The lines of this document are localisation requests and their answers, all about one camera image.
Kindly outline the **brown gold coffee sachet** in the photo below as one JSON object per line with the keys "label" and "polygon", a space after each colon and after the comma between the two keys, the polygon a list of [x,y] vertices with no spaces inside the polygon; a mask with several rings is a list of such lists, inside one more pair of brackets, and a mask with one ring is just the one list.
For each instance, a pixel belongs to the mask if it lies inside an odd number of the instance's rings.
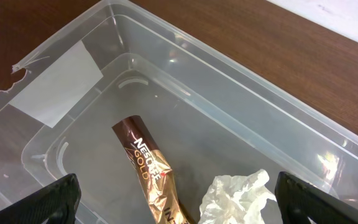
{"label": "brown gold coffee sachet", "polygon": [[156,223],[190,224],[178,198],[173,170],[139,115],[127,117],[112,127],[133,165]]}

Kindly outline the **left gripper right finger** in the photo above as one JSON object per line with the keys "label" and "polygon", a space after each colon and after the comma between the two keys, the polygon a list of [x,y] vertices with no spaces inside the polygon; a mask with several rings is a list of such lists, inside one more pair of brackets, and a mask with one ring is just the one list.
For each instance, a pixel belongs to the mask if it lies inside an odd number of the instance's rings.
{"label": "left gripper right finger", "polygon": [[336,199],[289,172],[278,174],[275,197],[284,224],[358,224],[358,209]]}

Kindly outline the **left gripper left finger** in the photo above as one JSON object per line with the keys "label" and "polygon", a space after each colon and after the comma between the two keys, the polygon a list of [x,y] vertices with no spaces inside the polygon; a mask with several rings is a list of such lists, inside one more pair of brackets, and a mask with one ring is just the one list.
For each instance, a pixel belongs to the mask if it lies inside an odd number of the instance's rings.
{"label": "left gripper left finger", "polygon": [[0,224],[74,224],[81,189],[67,174],[0,211]]}

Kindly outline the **white tissue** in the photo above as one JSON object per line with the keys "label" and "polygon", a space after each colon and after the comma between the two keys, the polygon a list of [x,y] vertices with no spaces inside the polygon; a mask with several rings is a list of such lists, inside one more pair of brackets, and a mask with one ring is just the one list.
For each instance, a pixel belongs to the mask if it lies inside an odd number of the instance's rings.
{"label": "white tissue", "polygon": [[261,169],[248,175],[218,175],[200,205],[202,224],[264,224],[262,209],[276,197],[266,188],[270,177]]}

